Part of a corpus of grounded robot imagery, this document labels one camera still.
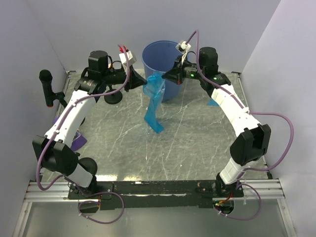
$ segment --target black rubber foot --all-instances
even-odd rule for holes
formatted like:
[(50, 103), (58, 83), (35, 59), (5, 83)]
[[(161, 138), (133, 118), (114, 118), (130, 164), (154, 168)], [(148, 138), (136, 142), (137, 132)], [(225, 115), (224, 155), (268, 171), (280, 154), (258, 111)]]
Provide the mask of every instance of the black rubber foot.
[(123, 94), (120, 91), (118, 91), (117, 93), (115, 93), (113, 95), (104, 96), (105, 102), (107, 102), (110, 105), (115, 105), (115, 104), (119, 103), (122, 99), (123, 99)]
[(82, 167), (88, 171), (90, 174), (95, 175), (98, 171), (98, 165), (97, 163), (94, 161), (94, 159), (89, 158), (89, 157), (85, 157), (80, 159), (79, 164), (82, 165)]

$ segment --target black joint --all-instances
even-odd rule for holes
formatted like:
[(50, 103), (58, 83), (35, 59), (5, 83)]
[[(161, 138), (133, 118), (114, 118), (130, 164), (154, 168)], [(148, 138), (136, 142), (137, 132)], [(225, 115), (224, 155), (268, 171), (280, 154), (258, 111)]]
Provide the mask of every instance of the black joint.
[[(83, 191), (82, 195), (85, 196), (86, 198), (90, 197), (87, 195), (92, 195), (92, 194), (97, 193), (98, 192), (97, 178), (93, 175), (90, 185), (87, 188), (81, 187), (80, 189)], [(72, 194), (79, 194), (80, 193), (77, 186), (74, 186), (72, 184), (70, 185), (70, 190), (72, 190), (72, 191), (70, 191)]]
[(97, 173), (98, 165), (94, 159), (85, 157), (81, 158), (78, 163), (90, 174), (95, 175)]
[(236, 182), (232, 184), (225, 184), (222, 180), (220, 174), (218, 173), (216, 175), (216, 181), (215, 181), (215, 190), (218, 195), (229, 195), (231, 192), (234, 192), (236, 190)]
[(202, 47), (199, 50), (198, 62), (200, 66), (205, 70), (204, 75), (207, 78), (211, 78), (213, 75), (218, 74), (218, 54), (215, 48)]
[[(48, 139), (44, 137), (36, 136), (33, 139), (32, 144), (37, 159), (40, 158), (47, 143)], [(74, 172), (77, 164), (78, 156), (67, 145), (59, 141), (52, 141), (41, 162), (42, 167), (66, 176)]]
[(233, 160), (241, 166), (258, 160), (267, 153), (270, 135), (271, 129), (267, 124), (259, 124), (251, 130), (245, 128), (230, 147)]
[(108, 53), (97, 50), (90, 53), (88, 73), (95, 72), (103, 74), (108, 70)]

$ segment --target floor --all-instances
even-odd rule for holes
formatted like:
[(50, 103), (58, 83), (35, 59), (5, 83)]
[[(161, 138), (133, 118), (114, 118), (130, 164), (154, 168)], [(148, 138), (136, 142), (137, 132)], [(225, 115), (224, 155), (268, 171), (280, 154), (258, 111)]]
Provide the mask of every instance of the floor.
[[(227, 76), (244, 102), (237, 74)], [(80, 73), (70, 74), (67, 101), (79, 78)], [(123, 92), (116, 105), (101, 98), (79, 128), (88, 140), (78, 150), (79, 158), (96, 160), (98, 181), (215, 179), (227, 164), (236, 137), (221, 109), (208, 106), (208, 101), (199, 82), (187, 79), (180, 94), (160, 106), (158, 119), (164, 131), (156, 134), (144, 121), (149, 98), (141, 87)], [(263, 160), (254, 167), (263, 168)], [(43, 181), (56, 176), (46, 170)], [(244, 178), (267, 175), (247, 171)]]
[[(249, 217), (258, 200), (235, 201), (232, 216)], [(93, 218), (115, 219), (121, 209), (98, 211)], [(100, 225), (78, 217), (76, 203), (32, 204), (23, 237), (285, 237), (288, 236), (277, 200), (262, 200), (260, 215), (251, 221), (236, 221), (218, 216), (214, 209), (198, 207), (127, 208), (110, 225)]]

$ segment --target black handle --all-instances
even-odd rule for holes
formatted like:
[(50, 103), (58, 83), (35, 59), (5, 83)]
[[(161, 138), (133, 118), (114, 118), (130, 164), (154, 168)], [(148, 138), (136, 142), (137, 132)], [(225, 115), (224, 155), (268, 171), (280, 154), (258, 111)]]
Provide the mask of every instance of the black handle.
[(41, 72), (39, 73), (39, 79), (40, 79), (42, 86), (43, 86), (46, 105), (48, 107), (53, 107), (55, 93), (53, 92), (53, 89), (51, 88), (51, 82), (53, 80), (53, 77), (52, 77), (50, 71), (49, 70), (41, 70)]

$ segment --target white connector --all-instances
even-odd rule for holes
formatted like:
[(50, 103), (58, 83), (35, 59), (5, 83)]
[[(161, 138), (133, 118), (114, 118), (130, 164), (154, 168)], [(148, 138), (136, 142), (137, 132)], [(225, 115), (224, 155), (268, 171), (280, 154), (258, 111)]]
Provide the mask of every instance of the white connector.
[(184, 60), (187, 57), (187, 54), (191, 49), (191, 45), (189, 43), (187, 44), (187, 42), (183, 40), (177, 44), (176, 49), (178, 49), (182, 53), (181, 63), (183, 64)]
[[(126, 52), (127, 54), (127, 57), (128, 57), (128, 62), (129, 62), (129, 65), (133, 65), (135, 62), (136, 62), (136, 57), (135, 55), (132, 53), (132, 51), (128, 51)], [(126, 64), (126, 58), (125, 58), (125, 54), (124, 53), (120, 53), (119, 54), (119, 59), (120, 61), (122, 62), (122, 65), (123, 65), (123, 68), (124, 68), (124, 71), (127, 72), (127, 64)]]

